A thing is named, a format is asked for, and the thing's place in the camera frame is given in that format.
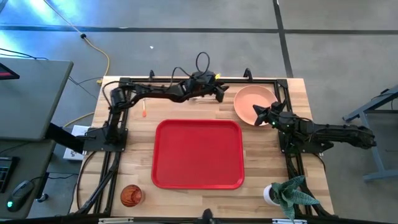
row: plant leaf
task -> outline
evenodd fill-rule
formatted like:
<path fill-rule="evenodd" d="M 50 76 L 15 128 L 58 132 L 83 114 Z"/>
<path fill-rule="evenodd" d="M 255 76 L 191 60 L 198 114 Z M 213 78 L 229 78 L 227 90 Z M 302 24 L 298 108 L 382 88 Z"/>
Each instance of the plant leaf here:
<path fill-rule="evenodd" d="M 298 190 L 293 190 L 291 201 L 297 205 L 314 205 L 320 203 L 317 199 Z"/>
<path fill-rule="evenodd" d="M 275 192 L 280 192 L 280 190 L 282 190 L 282 184 L 280 183 L 272 183 L 271 186 Z"/>
<path fill-rule="evenodd" d="M 291 199 L 286 197 L 283 193 L 281 193 L 281 196 L 282 196 L 283 200 L 287 203 L 288 207 L 292 207 L 293 206 L 294 203 L 291 201 Z"/>
<path fill-rule="evenodd" d="M 282 194 L 285 195 L 285 197 L 287 198 L 291 198 L 292 194 L 293 194 L 293 190 L 295 190 L 297 187 L 292 184 L 287 186 L 285 189 L 282 190 Z"/>
<path fill-rule="evenodd" d="M 281 201 L 280 207 L 282 208 L 283 213 L 286 215 L 294 223 L 294 208 L 293 206 L 287 206 L 286 202 Z"/>
<path fill-rule="evenodd" d="M 277 197 L 274 197 L 274 199 L 272 199 L 272 201 L 279 204 L 279 199 Z"/>
<path fill-rule="evenodd" d="M 282 184 L 272 183 L 271 186 L 272 186 L 272 189 L 274 190 L 274 197 L 277 198 L 278 200 L 280 200 L 282 198 L 280 196 L 280 190 L 281 190 Z"/>
<path fill-rule="evenodd" d="M 297 187 L 300 186 L 300 184 L 302 184 L 304 182 L 305 176 L 304 175 L 300 175 L 298 177 L 294 177 L 286 182 L 284 182 L 282 184 L 282 189 L 286 188 L 287 186 L 293 185 L 295 186 L 294 189 L 296 189 Z"/>

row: computer mouse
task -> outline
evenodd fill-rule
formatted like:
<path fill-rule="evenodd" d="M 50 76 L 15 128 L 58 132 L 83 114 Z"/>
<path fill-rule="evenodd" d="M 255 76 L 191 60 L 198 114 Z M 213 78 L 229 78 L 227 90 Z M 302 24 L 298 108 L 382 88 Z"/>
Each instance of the computer mouse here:
<path fill-rule="evenodd" d="M 25 204 L 26 199 L 34 189 L 35 185 L 25 180 L 20 183 L 10 194 L 7 200 L 7 210 L 10 212 L 16 212 Z"/>

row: keyboard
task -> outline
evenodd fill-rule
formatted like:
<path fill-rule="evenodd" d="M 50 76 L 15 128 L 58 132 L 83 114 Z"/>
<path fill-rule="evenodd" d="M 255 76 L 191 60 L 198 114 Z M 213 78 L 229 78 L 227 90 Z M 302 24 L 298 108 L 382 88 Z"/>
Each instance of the keyboard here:
<path fill-rule="evenodd" d="M 18 161 L 18 157 L 0 157 L 0 193 L 6 191 L 7 184 Z"/>

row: orange bowl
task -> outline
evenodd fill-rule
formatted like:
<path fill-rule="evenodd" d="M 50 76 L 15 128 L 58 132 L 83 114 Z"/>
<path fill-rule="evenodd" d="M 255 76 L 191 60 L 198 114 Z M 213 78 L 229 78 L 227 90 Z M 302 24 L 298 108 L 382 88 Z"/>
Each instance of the orange bowl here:
<path fill-rule="evenodd" d="M 235 95 L 234 109 L 236 114 L 247 124 L 254 125 L 257 114 L 253 105 L 269 107 L 271 103 L 278 101 L 276 96 L 267 88 L 259 85 L 248 85 Z"/>

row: small orange object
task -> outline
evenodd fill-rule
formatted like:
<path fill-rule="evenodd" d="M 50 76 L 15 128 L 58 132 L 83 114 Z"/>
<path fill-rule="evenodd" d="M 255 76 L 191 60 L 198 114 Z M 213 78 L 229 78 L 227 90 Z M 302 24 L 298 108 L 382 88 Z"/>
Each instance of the small orange object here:
<path fill-rule="evenodd" d="M 147 116 L 147 110 L 145 108 L 145 98 L 144 103 L 142 104 L 142 117 L 145 118 Z"/>
<path fill-rule="evenodd" d="M 126 207 L 134 207 L 144 200 L 144 192 L 136 185 L 125 187 L 120 194 L 120 201 Z"/>

